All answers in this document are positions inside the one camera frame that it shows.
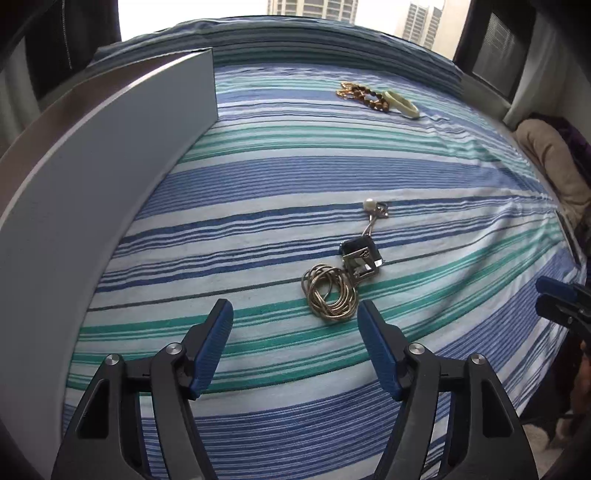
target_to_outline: skyscraper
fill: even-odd
[[[296,15],[355,23],[359,0],[268,0],[268,15]]]

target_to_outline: metal screw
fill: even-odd
[[[117,362],[119,362],[119,355],[117,355],[116,353],[107,355],[107,357],[105,358],[105,363],[107,365],[115,365]]]
[[[183,346],[180,343],[169,343],[166,346],[166,353],[169,355],[176,355],[183,349]]]
[[[421,355],[422,353],[425,353],[425,347],[420,343],[411,343],[408,346],[408,351],[415,355]]]
[[[486,362],[486,358],[484,355],[479,353],[473,353],[470,355],[470,360],[472,360],[476,365],[484,365]]]

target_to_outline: bangle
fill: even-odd
[[[410,100],[406,100],[406,98],[399,93],[394,92],[394,90],[386,90],[382,95],[388,102],[390,110],[395,108],[400,113],[409,116],[410,118],[418,118],[420,116],[418,108]]]

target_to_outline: necklace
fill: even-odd
[[[358,283],[377,274],[384,263],[371,234],[378,218],[388,218],[388,205],[367,199],[363,202],[363,209],[369,214],[369,225],[361,236],[345,240],[340,245],[343,267],[321,263],[302,275],[301,289],[310,309],[325,320],[350,319],[359,303]],[[335,300],[330,297],[333,290],[338,292]]]
[[[406,100],[399,93],[393,90],[385,90],[382,93],[371,88],[353,82],[341,82],[341,89],[336,94],[346,100],[357,100],[372,110],[389,112],[392,109],[398,110],[409,118],[419,118],[418,108],[409,100]]]

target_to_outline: gray panel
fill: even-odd
[[[45,478],[100,275],[141,205],[215,120],[211,51],[172,61],[70,129],[0,218],[0,417]]]

